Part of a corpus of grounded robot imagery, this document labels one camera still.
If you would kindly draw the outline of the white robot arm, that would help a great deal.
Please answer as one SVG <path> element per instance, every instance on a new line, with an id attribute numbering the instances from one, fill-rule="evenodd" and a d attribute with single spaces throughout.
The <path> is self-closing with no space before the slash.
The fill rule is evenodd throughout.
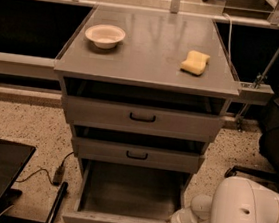
<path id="1" fill-rule="evenodd" d="M 193 197 L 167 223 L 279 223 L 279 194 L 242 177 L 229 177 L 212 196 Z"/>

